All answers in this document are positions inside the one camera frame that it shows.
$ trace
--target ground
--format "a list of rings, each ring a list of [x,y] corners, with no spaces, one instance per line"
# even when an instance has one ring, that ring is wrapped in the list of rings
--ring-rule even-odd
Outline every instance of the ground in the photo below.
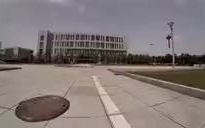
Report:
[[[205,128],[205,101],[107,70],[117,66],[20,66],[0,72],[0,128]],[[67,98],[70,109],[39,123],[15,116],[20,101],[49,94]]]
[[[205,69],[132,72],[165,81],[179,83],[190,87],[205,89]]]

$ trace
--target street light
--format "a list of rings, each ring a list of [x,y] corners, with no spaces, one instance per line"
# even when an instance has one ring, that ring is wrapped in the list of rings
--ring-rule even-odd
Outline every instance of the street light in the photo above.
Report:
[[[175,54],[174,54],[174,30],[173,30],[173,25],[174,25],[174,22],[168,22],[167,23],[168,26],[170,26],[170,31],[171,31],[171,40],[172,40],[172,65],[173,65],[173,68],[175,68]]]

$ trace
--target grass lawn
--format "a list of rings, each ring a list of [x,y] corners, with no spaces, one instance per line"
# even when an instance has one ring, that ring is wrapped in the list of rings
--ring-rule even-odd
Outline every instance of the grass lawn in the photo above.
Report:
[[[205,69],[131,72],[156,79],[205,89]]]

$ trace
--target curved building facade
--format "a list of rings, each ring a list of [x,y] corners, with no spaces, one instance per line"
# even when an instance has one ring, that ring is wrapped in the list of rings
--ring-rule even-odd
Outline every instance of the curved building facade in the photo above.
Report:
[[[120,63],[127,54],[125,36],[40,31],[38,54],[67,63]]]

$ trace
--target white line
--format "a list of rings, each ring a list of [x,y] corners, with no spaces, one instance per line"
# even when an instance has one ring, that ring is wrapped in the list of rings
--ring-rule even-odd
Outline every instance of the white line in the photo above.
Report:
[[[113,128],[132,128],[130,124],[126,121],[124,116],[120,113],[118,107],[114,104],[109,95],[106,93],[103,86],[100,84],[98,78],[96,76],[93,76],[93,80],[95,82],[95,86],[97,87],[98,93]]]

